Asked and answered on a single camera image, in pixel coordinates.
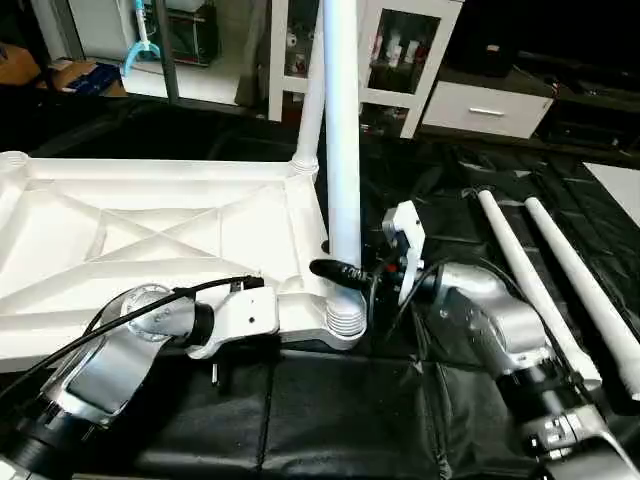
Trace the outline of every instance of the white wall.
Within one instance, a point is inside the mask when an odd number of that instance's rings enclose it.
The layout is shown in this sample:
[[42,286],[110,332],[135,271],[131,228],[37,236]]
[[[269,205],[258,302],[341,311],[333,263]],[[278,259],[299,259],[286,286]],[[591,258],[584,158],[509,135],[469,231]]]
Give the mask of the white wall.
[[61,31],[62,26],[58,22],[51,0],[32,0],[31,4],[51,60],[69,57],[71,53],[67,49]]
[[137,40],[133,0],[69,0],[87,57],[122,61]]

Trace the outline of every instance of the white drawer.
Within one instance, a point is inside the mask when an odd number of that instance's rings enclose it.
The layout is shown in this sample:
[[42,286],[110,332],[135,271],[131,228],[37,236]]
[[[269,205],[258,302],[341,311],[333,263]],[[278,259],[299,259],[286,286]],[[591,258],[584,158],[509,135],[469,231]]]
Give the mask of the white drawer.
[[438,82],[422,123],[529,138],[551,98]]

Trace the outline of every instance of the black plastic sheet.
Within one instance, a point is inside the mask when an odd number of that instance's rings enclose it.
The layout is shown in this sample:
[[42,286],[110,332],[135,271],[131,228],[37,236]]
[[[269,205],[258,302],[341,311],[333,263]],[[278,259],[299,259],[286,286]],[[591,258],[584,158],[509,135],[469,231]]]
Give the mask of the black plastic sheet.
[[[87,105],[56,99],[45,107],[67,112],[66,117],[84,112],[82,120],[91,116]],[[107,158],[205,158],[215,151],[226,160],[286,160],[295,149],[295,130],[137,105],[127,104],[134,110],[120,114],[101,104],[107,123],[113,117],[118,125],[107,131],[101,123],[98,132],[88,125],[89,140],[66,134],[48,139],[36,128],[36,141],[15,126],[16,135],[4,136],[3,150]],[[45,107],[38,104],[36,113],[28,114],[20,102],[16,115],[46,127],[53,117]],[[211,125],[220,133],[213,147]],[[145,136],[140,129],[155,133]],[[131,132],[135,142],[127,141]],[[20,135],[22,144],[16,140]],[[640,229],[607,191],[575,158],[370,137],[361,143],[365,265],[372,268],[384,248],[385,210],[411,199],[427,232],[427,262],[463,255],[506,269],[474,196],[478,188],[492,188],[570,328],[605,377],[596,397],[612,430],[640,458],[637,408],[626,400],[591,320],[522,206],[527,195],[541,199],[640,335]],[[323,172],[316,185],[326,218]],[[314,342],[227,346],[217,358],[221,384],[216,387],[208,362],[159,359],[113,429],[82,455],[81,470],[148,478],[525,478],[534,464],[521,454],[498,390],[464,340],[433,325],[427,360],[419,362],[409,319],[389,342],[382,341],[392,307],[378,309],[377,329],[350,352]],[[411,313],[428,311],[424,303]]]
[[[605,375],[605,391],[597,397],[613,430],[632,455],[640,452],[634,449],[637,410],[626,401],[588,315],[521,203],[527,195],[539,196],[638,332],[640,233],[588,170],[569,159],[444,144],[420,146],[422,156],[409,161],[389,157],[374,165],[365,159],[379,151],[370,154],[367,145],[363,148],[368,266],[383,248],[379,222],[384,211],[411,198],[427,232],[424,258],[476,256],[507,268],[474,196],[475,189],[490,186],[563,316]],[[320,198],[323,188],[321,176]],[[425,304],[414,313],[426,312]],[[381,330],[392,313],[381,310]],[[379,337],[373,332],[344,353],[320,343],[272,346],[268,362],[263,346],[244,346],[256,363],[247,364],[245,358],[235,365],[225,394],[208,383],[207,367],[176,359],[161,362],[167,370],[159,365],[152,375],[158,392],[149,402],[158,404],[154,411],[162,421],[145,426],[144,441],[133,434],[140,429],[124,419],[120,432],[106,436],[116,457],[120,435],[133,442],[126,448],[135,452],[131,462],[115,471],[177,477],[448,479],[523,478],[532,470],[534,463],[519,450],[497,388],[464,339],[451,331],[436,335],[428,360],[417,362],[410,322],[389,343]],[[182,381],[189,387],[177,405],[163,405],[161,392],[180,389],[168,380],[176,362],[181,362]],[[129,416],[152,415],[148,403],[135,407]],[[104,466],[98,462],[90,469],[99,465]]]

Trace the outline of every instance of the blue object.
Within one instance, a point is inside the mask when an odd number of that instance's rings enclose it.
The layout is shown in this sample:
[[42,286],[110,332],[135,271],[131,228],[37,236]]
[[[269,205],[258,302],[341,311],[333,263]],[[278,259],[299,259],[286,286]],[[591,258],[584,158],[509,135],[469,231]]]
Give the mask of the blue object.
[[127,59],[122,68],[122,76],[126,77],[131,71],[131,67],[141,52],[151,52],[160,58],[160,48],[155,43],[151,43],[147,37],[147,27],[144,23],[144,1],[135,0],[136,19],[138,21],[138,31],[140,33],[140,41],[136,42],[127,54]]
[[127,59],[124,62],[124,68],[122,72],[122,75],[124,77],[126,77],[127,74],[131,71],[131,67],[133,66],[137,56],[141,52],[151,52],[156,57],[160,58],[160,48],[155,43],[149,42],[149,45],[147,46],[142,42],[136,42],[135,45],[131,47],[131,50],[129,50],[129,53],[127,54]]
[[81,75],[66,88],[78,95],[100,95],[119,77],[118,68],[104,63],[96,64],[91,72]]

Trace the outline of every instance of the white cabinet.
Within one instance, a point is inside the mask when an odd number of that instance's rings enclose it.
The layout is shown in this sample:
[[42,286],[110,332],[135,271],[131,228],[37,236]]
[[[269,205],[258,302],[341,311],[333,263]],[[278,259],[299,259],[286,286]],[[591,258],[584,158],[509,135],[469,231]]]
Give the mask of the white cabinet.
[[[310,58],[308,32],[313,31],[317,5],[272,0],[270,120],[281,120],[286,92],[306,92],[304,62],[305,56],[307,62]],[[412,137],[420,122],[461,7],[454,0],[358,1],[360,102],[363,111],[377,105],[392,110],[401,137]],[[296,32],[302,20],[295,17],[305,12],[311,24]],[[296,39],[293,48],[291,35],[287,46],[288,30]]]
[[438,82],[423,123],[529,138],[552,103],[546,97]]

